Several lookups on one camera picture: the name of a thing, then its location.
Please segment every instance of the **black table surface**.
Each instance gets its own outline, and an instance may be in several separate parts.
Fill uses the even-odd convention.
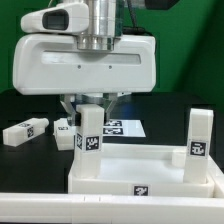
[[[141,120],[146,137],[104,137],[103,142],[184,146],[191,108],[214,106],[186,93],[133,94],[117,103],[111,118]],[[214,114],[210,155],[224,170],[224,114]],[[59,96],[0,94],[0,192],[67,192],[74,151],[58,151],[53,136],[53,122],[63,117]],[[30,118],[49,119],[46,132],[18,147],[3,145],[2,130]]]

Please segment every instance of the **white block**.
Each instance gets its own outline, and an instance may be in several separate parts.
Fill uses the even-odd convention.
[[[212,124],[212,110],[191,110],[184,172],[185,183],[206,183]]]
[[[43,134],[49,121],[46,118],[32,118],[20,124],[3,130],[3,143],[9,146],[18,146],[36,136]]]
[[[174,149],[172,153],[172,165],[178,168],[184,168],[186,161],[186,153],[187,152],[185,149]]]
[[[95,178],[100,172],[104,109],[93,104],[78,105],[81,126],[76,127],[72,173],[77,178]]]
[[[54,122],[54,135],[58,150],[74,149],[75,128],[68,125],[66,118]]]

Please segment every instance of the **green wall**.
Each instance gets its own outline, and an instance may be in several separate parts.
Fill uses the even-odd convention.
[[[199,95],[224,112],[224,1],[219,0],[189,66],[182,74],[179,90]]]
[[[189,72],[192,57],[199,57],[199,53],[195,51],[213,19],[217,2],[221,1],[180,0],[169,11],[136,10],[138,25],[151,31],[157,39],[157,85],[154,91],[170,92],[185,89],[193,92],[191,84],[188,82],[189,85],[186,85],[183,80],[186,80],[188,73],[190,77],[194,76],[193,70]],[[46,8],[48,3],[49,0],[1,0],[0,91],[13,88],[14,49],[19,38],[24,35],[20,29],[21,17],[28,12]],[[130,25],[127,10],[124,23]],[[216,42],[217,37],[212,38],[213,42]]]

